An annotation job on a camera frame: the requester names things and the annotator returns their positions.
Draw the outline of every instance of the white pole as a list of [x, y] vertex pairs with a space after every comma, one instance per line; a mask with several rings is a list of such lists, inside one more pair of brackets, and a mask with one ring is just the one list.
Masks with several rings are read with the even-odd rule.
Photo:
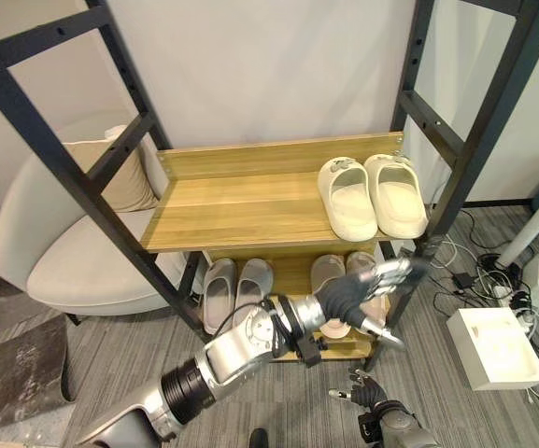
[[532, 218], [522, 228], [514, 241], [505, 249], [502, 255], [497, 259], [497, 264], [507, 268], [514, 259], [520, 255], [527, 245], [539, 234], [539, 210], [535, 212]]

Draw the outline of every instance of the shoe rack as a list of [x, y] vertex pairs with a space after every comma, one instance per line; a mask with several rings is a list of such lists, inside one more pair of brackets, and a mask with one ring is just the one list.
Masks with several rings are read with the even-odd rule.
[[[320, 167], [337, 156], [363, 163], [375, 154], [396, 154], [402, 141], [402, 133], [383, 133], [160, 151], [169, 187], [141, 244], [151, 253], [202, 251], [209, 261], [227, 257], [239, 269], [247, 259], [266, 259], [274, 269], [273, 290], [304, 297], [311, 292], [316, 257], [373, 253], [376, 241], [389, 239], [379, 232], [350, 243], [333, 233], [317, 188]], [[371, 353], [372, 339], [355, 330], [326, 341], [326, 359]]]
[[[320, 166], [334, 156], [363, 162], [374, 154], [401, 149], [407, 119], [412, 119], [450, 167], [451, 175], [433, 210], [415, 256], [430, 260], [444, 240], [475, 183], [539, 58], [539, 0], [463, 0], [504, 14], [514, 22], [503, 54], [467, 137], [460, 138], [415, 91], [434, 0], [417, 0], [391, 119], [392, 133], [304, 140], [240, 147], [171, 149], [149, 96], [123, 44], [106, 0], [86, 0], [88, 9], [73, 16], [0, 39], [0, 111], [69, 194], [121, 253], [203, 341], [209, 336], [187, 304], [197, 262], [231, 257], [242, 263], [261, 257], [273, 264], [275, 290], [291, 296], [309, 292], [310, 260], [324, 253], [373, 250], [379, 241], [386, 258], [395, 257], [388, 237], [353, 245], [335, 237], [316, 187]], [[135, 104], [137, 115], [96, 163], [82, 173], [39, 114], [9, 67], [89, 31], [98, 30]], [[106, 183], [149, 133], [170, 178], [140, 244], [101, 196]], [[190, 250], [176, 289], [149, 253]], [[392, 297], [388, 326], [395, 328], [412, 291]], [[374, 367], [382, 346], [358, 335], [332, 343], [325, 358], [367, 357]]]

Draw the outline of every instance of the chair cushion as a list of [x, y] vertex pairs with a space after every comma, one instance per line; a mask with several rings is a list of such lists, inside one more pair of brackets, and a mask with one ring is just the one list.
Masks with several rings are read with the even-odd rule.
[[[64, 143], [65, 148], [85, 173], [99, 160], [121, 133], [116, 130], [105, 140]], [[157, 198], [150, 188], [149, 180], [134, 150], [103, 190], [103, 197], [116, 212], [147, 210], [157, 205]]]
[[[153, 212], [119, 213], [118, 217], [139, 238]], [[156, 260], [175, 286], [179, 285], [187, 255], [164, 253]], [[195, 279], [196, 289], [201, 289], [200, 283]], [[53, 308], [80, 315], [125, 315], [167, 306], [88, 216], [45, 252], [28, 278], [27, 292]]]

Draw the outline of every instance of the white wall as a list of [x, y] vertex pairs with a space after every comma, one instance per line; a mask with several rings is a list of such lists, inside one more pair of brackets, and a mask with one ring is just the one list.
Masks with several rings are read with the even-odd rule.
[[[389, 128], [413, 2], [109, 3], [176, 147]], [[80, 0], [0, 0], [0, 38], [83, 8]], [[433, 15], [418, 91], [465, 136], [511, 21], [448, 0], [436, 2]], [[60, 129], [84, 115], [126, 107], [111, 66], [101, 39], [89, 33], [12, 72]], [[428, 201], [446, 174], [411, 127], [405, 146]], [[0, 114], [0, 203], [28, 153]], [[530, 197], [538, 183], [539, 64], [469, 199]]]
[[[81, 8], [86, 7], [76, 0], [0, 0], [0, 38], [74, 14]], [[100, 37], [96, 32], [82, 35], [11, 69], [53, 129], [61, 129], [87, 114], [124, 108], [119, 86], [110, 82], [106, 69], [109, 62], [94, 44], [97, 39]], [[0, 112], [0, 205], [29, 154], [30, 148]]]
[[[510, 36], [514, 20], [461, 2], [437, 1], [417, 91], [465, 138]], [[404, 150], [418, 167], [424, 199], [449, 170], [414, 122]], [[539, 62], [468, 200], [531, 198], [539, 187]]]
[[407, 0], [112, 0], [177, 147], [389, 128]]

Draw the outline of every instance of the striped carpet floor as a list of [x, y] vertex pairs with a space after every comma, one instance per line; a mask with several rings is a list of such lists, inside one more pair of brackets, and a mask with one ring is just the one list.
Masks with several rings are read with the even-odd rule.
[[[528, 220], [525, 207], [470, 209], [477, 220], [475, 238], [483, 245], [511, 239]], [[485, 252], [468, 239], [470, 219], [459, 215], [450, 236], [476, 254]], [[539, 252], [539, 237], [532, 247]], [[448, 246], [440, 260], [451, 255]], [[525, 251], [518, 261], [530, 256]], [[461, 250], [449, 266], [475, 273], [471, 256]], [[449, 282], [446, 270], [433, 276]], [[373, 371], [391, 398], [417, 414], [444, 447], [539, 447], [539, 404], [523, 391], [473, 392], [468, 386], [446, 318], [432, 306], [437, 287], [423, 282], [408, 305], [397, 332], [406, 352], [385, 351]], [[451, 314], [462, 303], [440, 298]], [[39, 315], [0, 335], [0, 341], [42, 322]], [[65, 410], [0, 429], [0, 440], [48, 446], [73, 446], [81, 429], [133, 387], [192, 356], [202, 343], [165, 310], [125, 317], [89, 317], [79, 327], [68, 322], [71, 390], [76, 402]], [[204, 411], [171, 443], [175, 447], [245, 447], [255, 427], [265, 427], [275, 447], [363, 447], [357, 426], [362, 410], [330, 399], [330, 387], [349, 388], [348, 367], [359, 362], [324, 362], [313, 369], [271, 364], [235, 394]]]

